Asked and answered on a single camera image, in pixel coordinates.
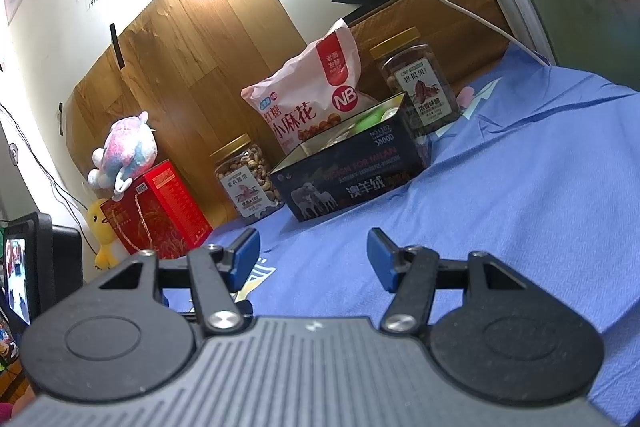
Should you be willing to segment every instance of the jar label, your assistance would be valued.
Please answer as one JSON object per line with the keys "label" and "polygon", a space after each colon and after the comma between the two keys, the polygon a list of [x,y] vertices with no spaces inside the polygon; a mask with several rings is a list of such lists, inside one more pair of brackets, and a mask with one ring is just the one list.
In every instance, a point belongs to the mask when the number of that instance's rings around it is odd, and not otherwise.
{"label": "jar label", "polygon": [[226,193],[238,209],[242,217],[258,216],[268,206],[277,206],[264,193],[258,180],[254,178],[246,165],[226,175],[220,180]]}
{"label": "jar label", "polygon": [[426,58],[402,68],[396,73],[396,79],[414,102],[423,125],[427,126],[451,113],[451,105],[442,84]]}

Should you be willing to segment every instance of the gold jar lid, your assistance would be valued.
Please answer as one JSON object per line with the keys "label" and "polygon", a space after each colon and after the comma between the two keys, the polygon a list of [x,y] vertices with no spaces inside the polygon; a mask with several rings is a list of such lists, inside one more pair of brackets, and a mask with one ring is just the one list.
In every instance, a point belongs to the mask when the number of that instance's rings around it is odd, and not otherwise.
{"label": "gold jar lid", "polygon": [[414,26],[413,28],[409,28],[408,30],[398,33],[398,35],[395,35],[386,41],[380,42],[377,46],[373,46],[369,52],[374,60],[378,60],[389,53],[393,53],[398,48],[402,48],[403,46],[406,46],[420,38],[420,32],[418,31],[418,28]]}
{"label": "gold jar lid", "polygon": [[229,156],[246,148],[250,143],[251,138],[249,138],[249,135],[243,134],[241,137],[236,138],[224,147],[215,151],[213,154],[209,155],[209,158],[212,158],[215,163],[222,163],[225,159],[229,158]]}

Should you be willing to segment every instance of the yellow duck plush toy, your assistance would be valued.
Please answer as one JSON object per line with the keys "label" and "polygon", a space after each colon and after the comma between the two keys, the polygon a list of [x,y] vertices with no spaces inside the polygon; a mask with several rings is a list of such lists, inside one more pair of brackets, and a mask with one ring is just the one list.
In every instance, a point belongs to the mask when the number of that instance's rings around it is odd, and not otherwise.
{"label": "yellow duck plush toy", "polygon": [[95,256],[95,266],[101,270],[113,268],[129,256],[129,252],[118,239],[100,208],[100,205],[105,201],[94,201],[86,211],[86,222],[89,229],[100,243],[100,250]]}

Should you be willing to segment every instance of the plush toy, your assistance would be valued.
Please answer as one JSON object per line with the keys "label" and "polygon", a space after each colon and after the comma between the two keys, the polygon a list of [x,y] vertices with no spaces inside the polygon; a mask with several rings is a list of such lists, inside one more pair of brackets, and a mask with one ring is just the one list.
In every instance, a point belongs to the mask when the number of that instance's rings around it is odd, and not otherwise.
{"label": "plush toy", "polygon": [[100,243],[100,250],[95,256],[95,266],[101,270],[113,268],[129,256],[129,252],[118,239],[100,208],[100,205],[105,201],[94,201],[89,206],[89,210],[86,211],[86,222],[89,224],[89,230]]}
{"label": "plush toy", "polygon": [[113,188],[114,201],[122,199],[133,180],[148,171],[158,156],[147,118],[144,111],[140,116],[118,120],[111,126],[104,148],[94,151],[96,169],[89,172],[89,184],[93,188]]}

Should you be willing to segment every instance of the open cardboard box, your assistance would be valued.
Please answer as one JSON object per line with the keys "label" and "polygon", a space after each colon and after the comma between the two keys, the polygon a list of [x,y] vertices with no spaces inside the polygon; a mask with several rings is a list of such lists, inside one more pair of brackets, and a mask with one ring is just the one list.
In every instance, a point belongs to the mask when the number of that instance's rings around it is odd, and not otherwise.
{"label": "open cardboard box", "polygon": [[[392,108],[393,116],[358,125]],[[430,155],[428,134],[403,92],[300,144],[271,171],[271,182],[305,221],[404,185],[430,165]]]}

